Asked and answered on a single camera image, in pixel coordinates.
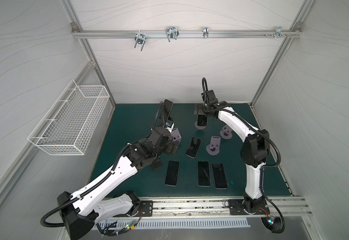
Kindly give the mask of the purple stand front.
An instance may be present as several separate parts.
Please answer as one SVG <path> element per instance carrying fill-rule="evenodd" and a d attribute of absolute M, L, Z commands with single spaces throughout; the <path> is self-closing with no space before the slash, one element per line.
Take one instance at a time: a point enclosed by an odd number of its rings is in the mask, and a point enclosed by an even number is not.
<path fill-rule="evenodd" d="M 225 125 L 220 131 L 221 138 L 229 140 L 232 138 L 232 128 L 228 125 Z"/>

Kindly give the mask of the pink-edged phone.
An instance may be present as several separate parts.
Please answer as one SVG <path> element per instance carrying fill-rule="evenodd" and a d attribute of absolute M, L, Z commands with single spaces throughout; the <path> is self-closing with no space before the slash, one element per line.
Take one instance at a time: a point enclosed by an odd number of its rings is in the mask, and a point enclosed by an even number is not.
<path fill-rule="evenodd" d="M 192 137 L 185 151 L 185 155 L 193 159 L 196 158 L 200 146 L 201 146 L 201 139 Z"/>

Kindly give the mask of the teal-edged phone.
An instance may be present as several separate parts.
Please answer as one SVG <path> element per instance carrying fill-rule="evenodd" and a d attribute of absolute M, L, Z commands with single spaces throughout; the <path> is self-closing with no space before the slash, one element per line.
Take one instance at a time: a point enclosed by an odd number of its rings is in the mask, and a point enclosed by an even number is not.
<path fill-rule="evenodd" d="M 197 162 L 198 185 L 201 187 L 210 187 L 209 162 Z"/>

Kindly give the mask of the purple-edged phone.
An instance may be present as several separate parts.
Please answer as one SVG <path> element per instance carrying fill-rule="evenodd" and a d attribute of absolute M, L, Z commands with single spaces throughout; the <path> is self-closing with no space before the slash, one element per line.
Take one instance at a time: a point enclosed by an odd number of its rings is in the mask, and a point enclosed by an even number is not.
<path fill-rule="evenodd" d="M 227 189 L 227 179 L 225 175 L 224 165 L 222 163 L 213 163 L 212 172 L 214 185 L 217 189 Z"/>

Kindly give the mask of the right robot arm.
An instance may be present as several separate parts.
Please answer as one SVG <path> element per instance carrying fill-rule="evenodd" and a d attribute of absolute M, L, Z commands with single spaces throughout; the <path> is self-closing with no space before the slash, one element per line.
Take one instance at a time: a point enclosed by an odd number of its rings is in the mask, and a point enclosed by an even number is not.
<path fill-rule="evenodd" d="M 243 117 L 225 101 L 218 101 L 213 90 L 203 88 L 201 93 L 202 112 L 224 122 L 242 140 L 241 159 L 246 165 L 246 187 L 243 199 L 244 210 L 253 215 L 267 202 L 263 189 L 263 175 L 266 168 L 280 164 L 280 152 L 269 137 L 267 130 L 260 130 Z"/>

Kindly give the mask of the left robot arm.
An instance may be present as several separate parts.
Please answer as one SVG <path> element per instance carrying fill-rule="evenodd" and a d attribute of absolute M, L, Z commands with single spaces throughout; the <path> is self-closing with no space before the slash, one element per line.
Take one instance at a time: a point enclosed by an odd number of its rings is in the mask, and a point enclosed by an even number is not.
<path fill-rule="evenodd" d="M 79 240 L 107 218 L 137 214 L 140 200 L 133 191 L 110 200 L 106 196 L 145 167 L 159 168 L 160 155 L 175 155 L 180 143 L 176 130 L 155 127 L 146 138 L 128 143 L 100 176 L 73 193 L 59 195 L 58 206 L 46 213 L 40 224 L 46 228 L 64 227 L 70 239 Z"/>

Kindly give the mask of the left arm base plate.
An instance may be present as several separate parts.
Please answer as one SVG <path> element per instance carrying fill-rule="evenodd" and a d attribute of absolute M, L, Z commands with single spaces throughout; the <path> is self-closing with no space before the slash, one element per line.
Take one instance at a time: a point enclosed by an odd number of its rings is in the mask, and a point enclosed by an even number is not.
<path fill-rule="evenodd" d="M 151 217 L 153 213 L 153 201 L 140 201 L 133 207 L 132 217 Z"/>

